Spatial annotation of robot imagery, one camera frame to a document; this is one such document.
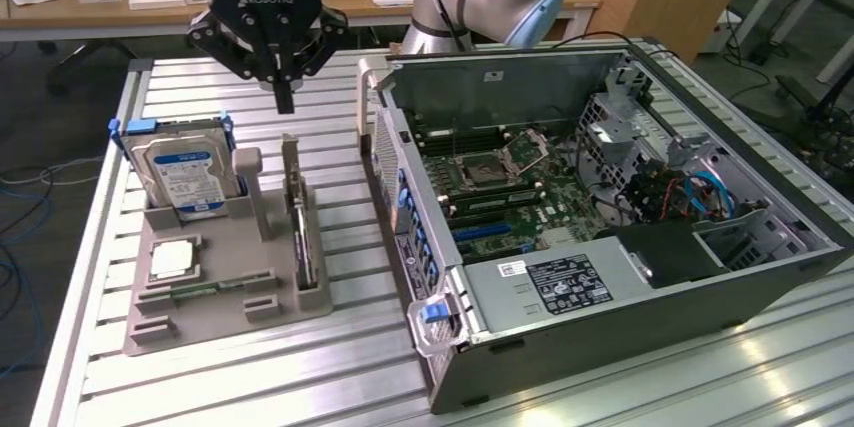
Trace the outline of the open black PC case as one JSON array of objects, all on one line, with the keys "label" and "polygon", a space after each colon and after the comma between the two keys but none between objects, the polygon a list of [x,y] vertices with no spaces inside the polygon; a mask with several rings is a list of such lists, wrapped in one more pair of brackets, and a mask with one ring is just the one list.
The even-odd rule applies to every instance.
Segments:
[{"label": "open black PC case", "polygon": [[[372,55],[358,62],[358,132],[384,249],[427,384],[445,413],[745,323],[854,260],[854,217],[799,188],[772,138],[669,57],[623,41],[532,50]],[[417,148],[419,132],[544,125],[652,292],[489,332]],[[693,231],[775,214],[808,252],[727,270]],[[432,324],[423,307],[444,302]]]}]

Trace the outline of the black chair base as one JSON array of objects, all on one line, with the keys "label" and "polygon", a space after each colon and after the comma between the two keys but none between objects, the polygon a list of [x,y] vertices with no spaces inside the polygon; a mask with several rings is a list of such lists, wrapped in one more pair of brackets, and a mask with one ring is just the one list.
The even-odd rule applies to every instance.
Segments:
[{"label": "black chair base", "polygon": [[80,47],[48,70],[45,75],[46,93],[58,97],[68,93],[68,86],[62,83],[64,76],[100,50],[110,49],[117,52],[128,61],[137,59],[137,55],[130,48],[117,39],[92,39],[85,41]]}]

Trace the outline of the CPU socket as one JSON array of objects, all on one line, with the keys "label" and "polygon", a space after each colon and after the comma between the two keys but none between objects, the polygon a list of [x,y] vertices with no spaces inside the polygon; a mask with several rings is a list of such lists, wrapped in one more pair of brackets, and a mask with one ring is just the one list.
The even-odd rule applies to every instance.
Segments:
[{"label": "CPU socket", "polygon": [[459,187],[463,191],[473,192],[516,183],[497,151],[456,156],[453,165],[460,175]]}]

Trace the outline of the grey power supply unit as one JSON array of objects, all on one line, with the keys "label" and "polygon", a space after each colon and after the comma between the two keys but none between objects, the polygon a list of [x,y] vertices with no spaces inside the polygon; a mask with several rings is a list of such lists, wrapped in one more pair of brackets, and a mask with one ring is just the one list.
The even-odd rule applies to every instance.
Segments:
[{"label": "grey power supply unit", "polygon": [[464,274],[475,310],[492,333],[563,320],[652,292],[615,237],[471,264]]}]

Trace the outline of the green RAM stick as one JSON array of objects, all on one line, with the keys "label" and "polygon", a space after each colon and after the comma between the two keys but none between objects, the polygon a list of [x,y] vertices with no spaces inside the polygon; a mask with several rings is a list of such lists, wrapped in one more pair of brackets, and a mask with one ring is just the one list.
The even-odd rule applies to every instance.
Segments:
[{"label": "green RAM stick", "polygon": [[196,285],[176,287],[169,291],[170,298],[174,301],[194,299],[210,295],[224,294],[234,290],[242,290],[244,283],[241,281],[209,282]]}]

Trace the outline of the silver CPU chip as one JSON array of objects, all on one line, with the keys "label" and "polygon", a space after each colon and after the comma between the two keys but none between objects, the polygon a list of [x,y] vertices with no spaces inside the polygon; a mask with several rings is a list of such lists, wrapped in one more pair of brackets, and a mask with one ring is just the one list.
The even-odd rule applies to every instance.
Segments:
[{"label": "silver CPU chip", "polygon": [[152,251],[149,277],[160,280],[181,276],[193,266],[193,248],[188,240],[157,244]]}]

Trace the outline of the blue expansion slot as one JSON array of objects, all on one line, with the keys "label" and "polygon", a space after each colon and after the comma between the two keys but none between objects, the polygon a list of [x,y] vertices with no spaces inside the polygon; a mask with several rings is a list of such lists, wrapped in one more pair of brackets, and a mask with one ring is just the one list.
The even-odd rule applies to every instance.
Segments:
[{"label": "blue expansion slot", "polygon": [[453,230],[452,239],[456,243],[469,242],[488,237],[505,235],[511,231],[512,226],[508,222],[496,222]]}]

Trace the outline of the hard disk with blue bracket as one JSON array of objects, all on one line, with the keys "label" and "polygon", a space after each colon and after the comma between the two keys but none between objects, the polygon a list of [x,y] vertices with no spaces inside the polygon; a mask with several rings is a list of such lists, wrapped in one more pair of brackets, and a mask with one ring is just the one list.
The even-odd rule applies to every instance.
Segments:
[{"label": "hard disk with blue bracket", "polygon": [[226,113],[185,121],[113,119],[108,130],[152,208],[170,208],[181,221],[194,221],[221,216],[225,202],[245,195],[232,169],[233,122]]}]

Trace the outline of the RAM stick with black label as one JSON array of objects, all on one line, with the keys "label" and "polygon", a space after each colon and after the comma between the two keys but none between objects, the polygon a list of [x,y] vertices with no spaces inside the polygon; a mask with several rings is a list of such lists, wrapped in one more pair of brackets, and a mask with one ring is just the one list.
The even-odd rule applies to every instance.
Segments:
[{"label": "RAM stick with black label", "polygon": [[479,212],[492,208],[536,204],[541,200],[540,191],[536,189],[523,189],[515,191],[473,192],[465,195],[448,198],[448,206],[455,208],[455,212]]}]

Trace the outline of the graphics card with metal bracket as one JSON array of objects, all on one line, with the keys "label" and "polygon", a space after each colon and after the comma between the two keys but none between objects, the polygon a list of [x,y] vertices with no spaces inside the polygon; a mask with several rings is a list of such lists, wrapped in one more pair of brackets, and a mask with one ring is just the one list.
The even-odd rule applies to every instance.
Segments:
[{"label": "graphics card with metal bracket", "polygon": [[306,202],[304,181],[298,167],[298,140],[290,134],[281,135],[281,158],[284,167],[284,188],[286,211],[290,216],[293,247],[296,258],[296,285],[300,291],[317,286],[316,272],[308,238]]}]

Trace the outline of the grey printed parts rack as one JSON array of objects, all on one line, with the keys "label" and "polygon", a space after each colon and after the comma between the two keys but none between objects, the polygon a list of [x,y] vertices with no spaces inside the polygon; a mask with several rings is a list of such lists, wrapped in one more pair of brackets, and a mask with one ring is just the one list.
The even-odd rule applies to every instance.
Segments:
[{"label": "grey printed parts rack", "polygon": [[[284,180],[273,190],[258,184],[260,151],[240,148],[232,169],[246,194],[225,202],[224,214],[181,221],[170,208],[148,208],[140,233],[122,352],[138,356],[325,316],[332,311],[314,191],[304,176],[308,238],[317,286],[300,291]],[[188,240],[193,266],[177,277],[149,277],[153,247]],[[174,301],[176,287],[241,281],[242,290]]]}]

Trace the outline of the white desk frame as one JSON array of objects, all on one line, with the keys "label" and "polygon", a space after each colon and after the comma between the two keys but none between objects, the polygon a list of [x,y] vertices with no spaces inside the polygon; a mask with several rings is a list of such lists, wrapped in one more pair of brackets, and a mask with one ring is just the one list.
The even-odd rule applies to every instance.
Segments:
[{"label": "white desk frame", "polygon": [[[771,37],[768,43],[771,45],[781,44],[791,30],[805,14],[807,9],[811,7],[815,1],[816,0],[795,1],[792,7],[789,8],[789,11],[781,17],[781,23],[769,31]],[[755,1],[737,29],[731,31],[731,34],[733,35],[733,41],[741,42],[747,38],[761,15],[771,5],[771,2],[772,0]],[[820,83],[839,80],[841,78],[843,68],[850,66],[854,66],[854,30],[851,31],[851,35],[848,36],[846,43],[835,52],[833,56],[829,58],[817,75],[815,76],[815,80]]]}]

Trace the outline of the metal disk bay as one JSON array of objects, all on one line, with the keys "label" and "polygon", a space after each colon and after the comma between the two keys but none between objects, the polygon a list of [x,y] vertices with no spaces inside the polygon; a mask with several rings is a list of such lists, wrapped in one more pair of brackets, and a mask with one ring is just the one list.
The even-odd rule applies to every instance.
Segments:
[{"label": "metal disk bay", "polygon": [[767,209],[751,211],[724,221],[700,221],[692,228],[721,266],[729,271],[808,252],[807,244]]}]

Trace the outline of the metal socket cover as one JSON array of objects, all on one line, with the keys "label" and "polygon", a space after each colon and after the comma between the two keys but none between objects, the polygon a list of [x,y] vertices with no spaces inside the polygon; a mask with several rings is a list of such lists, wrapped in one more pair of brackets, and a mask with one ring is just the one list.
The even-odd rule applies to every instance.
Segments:
[{"label": "metal socket cover", "polygon": [[527,128],[500,149],[501,162],[515,176],[520,176],[549,155],[548,142],[543,135]]}]

